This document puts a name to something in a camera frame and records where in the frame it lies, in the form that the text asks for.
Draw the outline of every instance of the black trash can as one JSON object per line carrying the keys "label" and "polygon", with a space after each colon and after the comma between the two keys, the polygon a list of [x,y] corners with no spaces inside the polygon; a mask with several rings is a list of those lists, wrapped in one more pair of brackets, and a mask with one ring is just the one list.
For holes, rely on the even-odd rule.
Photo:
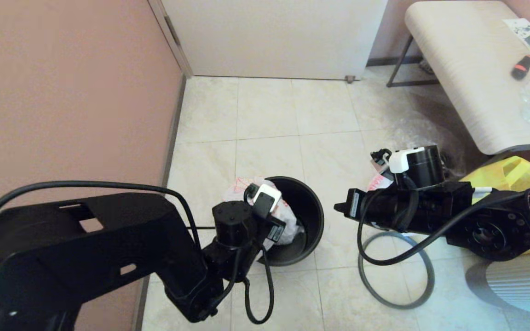
{"label": "black trash can", "polygon": [[291,244],[274,245],[267,251],[271,266],[288,266],[300,262],[314,251],[324,230],[324,212],[314,191],[303,182],[284,176],[270,177],[267,180],[281,191],[282,199],[290,205],[298,224],[305,231],[297,234]]}

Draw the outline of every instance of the pink wall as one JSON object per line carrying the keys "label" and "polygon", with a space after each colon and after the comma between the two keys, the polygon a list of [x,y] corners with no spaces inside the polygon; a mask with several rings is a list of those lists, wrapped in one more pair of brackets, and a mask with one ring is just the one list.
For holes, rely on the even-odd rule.
{"label": "pink wall", "polygon": [[[404,24],[404,14],[408,7],[419,0],[388,0],[386,11],[369,58],[398,57],[404,48],[409,33]],[[530,20],[530,0],[504,0],[518,17]],[[419,55],[416,46],[412,46],[408,55]]]}
{"label": "pink wall", "polygon": [[[146,0],[0,0],[0,196],[44,180],[160,184],[180,82]],[[130,330],[137,294],[85,304],[77,330]]]}

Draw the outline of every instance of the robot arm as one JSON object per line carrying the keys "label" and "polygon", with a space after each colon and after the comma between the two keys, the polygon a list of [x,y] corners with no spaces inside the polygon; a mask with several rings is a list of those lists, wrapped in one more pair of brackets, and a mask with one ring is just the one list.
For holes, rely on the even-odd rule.
{"label": "robot arm", "polygon": [[[250,187],[250,198],[256,189]],[[217,313],[232,285],[246,278],[265,239],[276,241],[283,231],[285,223],[271,216],[280,197],[259,191],[254,205],[215,206],[217,235],[203,250],[175,206],[159,194],[4,210],[0,331],[71,331],[83,303],[150,273],[160,277],[167,297],[190,322],[205,320]],[[91,218],[103,228],[86,231],[80,222]],[[230,282],[226,289],[223,279]]]}
{"label": "robot arm", "polygon": [[[530,249],[530,190],[494,190],[472,205],[475,189],[470,183],[444,181],[436,146],[393,154],[382,149],[372,157],[384,169],[389,158],[387,175],[395,182],[373,192],[350,189],[347,201],[334,206],[345,217],[383,230],[433,235],[431,240],[444,235],[450,245],[494,261],[511,260]],[[404,258],[368,261],[383,265]]]}

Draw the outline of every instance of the baseboard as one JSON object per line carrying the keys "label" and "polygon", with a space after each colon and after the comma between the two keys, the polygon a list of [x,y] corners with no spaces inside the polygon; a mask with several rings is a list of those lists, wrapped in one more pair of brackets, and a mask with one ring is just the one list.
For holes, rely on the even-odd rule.
{"label": "baseboard", "polygon": [[[368,63],[366,64],[366,67],[377,67],[378,65],[394,65],[398,63],[399,58],[377,58],[377,59],[369,59]],[[410,64],[410,63],[420,63],[422,61],[422,57],[420,56],[410,56],[410,57],[404,57],[404,60],[402,61],[402,64]]]}
{"label": "baseboard", "polygon": [[[185,84],[187,78],[185,75],[181,76],[181,86],[179,86],[179,98],[177,100],[177,107],[171,120],[171,130],[169,132],[169,143],[167,147],[167,158],[165,161],[164,172],[162,176],[161,186],[167,187],[169,180],[169,170],[171,169],[171,161],[173,160],[173,151],[175,150],[175,140],[177,139],[177,127],[179,126],[179,118],[181,117],[181,107],[183,106],[183,95],[185,94]],[[136,300],[136,308],[134,311],[134,323],[132,324],[132,331],[141,331],[143,329],[144,307],[147,303],[147,291],[149,291],[150,276],[143,278],[140,292]]]}

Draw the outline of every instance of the white door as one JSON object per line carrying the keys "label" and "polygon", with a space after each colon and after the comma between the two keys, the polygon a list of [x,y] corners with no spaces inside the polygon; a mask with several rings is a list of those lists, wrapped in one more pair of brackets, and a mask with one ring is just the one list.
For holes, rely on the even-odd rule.
{"label": "white door", "polygon": [[387,0],[162,0],[195,75],[360,77]]}

